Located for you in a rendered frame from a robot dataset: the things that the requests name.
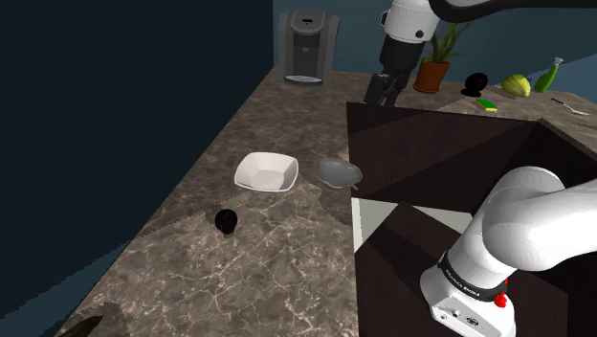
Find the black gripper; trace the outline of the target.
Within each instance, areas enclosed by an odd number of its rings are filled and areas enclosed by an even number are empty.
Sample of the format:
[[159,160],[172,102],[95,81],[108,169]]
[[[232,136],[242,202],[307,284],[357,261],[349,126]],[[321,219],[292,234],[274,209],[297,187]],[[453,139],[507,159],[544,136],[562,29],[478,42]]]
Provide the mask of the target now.
[[382,74],[373,74],[365,91],[364,102],[392,107],[407,86],[407,79],[416,67],[424,49],[423,43],[409,43],[386,35],[379,56]]

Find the potted plant in terracotta pot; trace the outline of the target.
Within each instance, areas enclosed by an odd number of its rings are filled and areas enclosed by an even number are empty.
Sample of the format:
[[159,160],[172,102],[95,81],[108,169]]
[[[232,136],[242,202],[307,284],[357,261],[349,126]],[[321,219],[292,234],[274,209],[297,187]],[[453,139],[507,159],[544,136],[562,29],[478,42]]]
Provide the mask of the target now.
[[472,24],[473,22],[470,21],[460,27],[457,23],[452,23],[442,39],[437,37],[437,33],[433,34],[431,38],[432,50],[429,52],[428,57],[421,60],[413,84],[416,91],[426,94],[434,94],[439,91],[439,86],[450,66],[448,59],[454,56],[462,56],[462,53],[454,52],[453,47],[462,33]]

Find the dark maroon robot stand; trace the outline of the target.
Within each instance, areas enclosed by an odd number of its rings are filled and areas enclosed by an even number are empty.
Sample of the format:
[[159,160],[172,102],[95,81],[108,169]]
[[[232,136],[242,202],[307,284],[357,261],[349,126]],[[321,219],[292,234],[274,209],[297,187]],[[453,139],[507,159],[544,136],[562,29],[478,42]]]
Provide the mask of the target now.
[[[459,337],[430,314],[422,273],[457,240],[451,212],[473,214],[498,179],[535,166],[572,187],[597,178],[597,152],[544,120],[403,107],[346,107],[359,337]],[[597,337],[597,254],[508,283],[517,337]]]

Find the grey coffee machine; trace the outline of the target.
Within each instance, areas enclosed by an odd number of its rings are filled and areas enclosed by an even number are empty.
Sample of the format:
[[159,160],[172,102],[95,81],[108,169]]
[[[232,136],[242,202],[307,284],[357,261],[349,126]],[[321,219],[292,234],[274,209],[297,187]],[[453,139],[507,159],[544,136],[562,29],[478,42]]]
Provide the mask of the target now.
[[286,11],[278,21],[278,66],[287,84],[322,87],[331,76],[341,19],[324,11]]

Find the grey bowl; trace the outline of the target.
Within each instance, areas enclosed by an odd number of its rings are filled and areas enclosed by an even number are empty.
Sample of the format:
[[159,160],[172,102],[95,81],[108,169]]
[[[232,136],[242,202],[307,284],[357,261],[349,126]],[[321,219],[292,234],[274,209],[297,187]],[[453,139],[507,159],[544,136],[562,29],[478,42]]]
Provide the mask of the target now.
[[356,185],[363,179],[358,167],[339,158],[319,159],[317,175],[323,184],[334,189],[350,187],[356,190]]

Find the black round webcam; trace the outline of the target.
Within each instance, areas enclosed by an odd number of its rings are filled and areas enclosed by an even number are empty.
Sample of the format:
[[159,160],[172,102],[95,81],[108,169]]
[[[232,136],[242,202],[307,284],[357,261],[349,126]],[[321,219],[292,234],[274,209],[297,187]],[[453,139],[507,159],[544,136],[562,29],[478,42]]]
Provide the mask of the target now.
[[487,84],[488,77],[484,73],[473,73],[466,78],[465,87],[460,93],[467,97],[479,98]]

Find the yellow-green squash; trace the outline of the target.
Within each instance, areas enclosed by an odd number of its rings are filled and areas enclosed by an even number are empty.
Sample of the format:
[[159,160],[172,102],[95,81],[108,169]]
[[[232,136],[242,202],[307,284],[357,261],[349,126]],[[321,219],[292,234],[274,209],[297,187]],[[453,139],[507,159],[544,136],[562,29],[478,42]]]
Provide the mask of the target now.
[[526,98],[530,96],[531,87],[528,79],[521,74],[514,74],[501,83],[501,89],[513,96]]

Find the white square bowl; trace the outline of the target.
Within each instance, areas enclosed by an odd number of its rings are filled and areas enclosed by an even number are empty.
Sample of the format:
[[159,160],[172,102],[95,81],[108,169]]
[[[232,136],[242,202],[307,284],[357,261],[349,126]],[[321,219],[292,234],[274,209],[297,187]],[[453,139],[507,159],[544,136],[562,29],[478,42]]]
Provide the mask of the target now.
[[233,182],[252,191],[284,192],[290,190],[299,175],[296,158],[274,152],[251,152],[236,168]]

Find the green spray bottle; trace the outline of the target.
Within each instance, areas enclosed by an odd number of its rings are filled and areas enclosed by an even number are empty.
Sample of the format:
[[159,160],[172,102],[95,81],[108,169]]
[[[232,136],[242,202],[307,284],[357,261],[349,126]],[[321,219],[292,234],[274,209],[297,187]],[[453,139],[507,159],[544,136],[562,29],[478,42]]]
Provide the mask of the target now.
[[554,58],[554,62],[552,63],[552,66],[549,69],[549,71],[547,73],[541,75],[537,79],[537,81],[533,87],[533,89],[536,92],[543,93],[548,89],[548,87],[550,86],[550,84],[552,83],[554,78],[556,77],[557,72],[559,70],[559,66],[563,63],[563,61],[564,60],[561,57]]

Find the silver knife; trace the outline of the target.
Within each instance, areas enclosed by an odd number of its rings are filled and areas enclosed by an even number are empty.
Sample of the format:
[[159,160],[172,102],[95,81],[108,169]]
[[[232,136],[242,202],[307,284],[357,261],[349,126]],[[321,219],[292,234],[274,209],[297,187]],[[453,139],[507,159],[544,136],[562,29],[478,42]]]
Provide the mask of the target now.
[[568,105],[567,103],[557,100],[555,98],[550,98],[551,101],[554,101],[555,103],[565,107],[566,109],[568,109],[571,113],[575,114],[575,115],[579,115],[579,116],[591,116],[591,114],[580,111],[580,110],[576,110],[574,108],[572,108],[570,105]]

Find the black round object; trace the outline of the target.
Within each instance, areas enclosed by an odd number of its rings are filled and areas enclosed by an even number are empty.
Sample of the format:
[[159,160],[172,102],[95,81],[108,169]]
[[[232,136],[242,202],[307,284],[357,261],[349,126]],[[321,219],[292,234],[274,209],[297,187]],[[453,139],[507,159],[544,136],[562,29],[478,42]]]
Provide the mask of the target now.
[[233,236],[237,223],[238,216],[236,212],[231,209],[220,210],[214,218],[215,227],[224,237]]

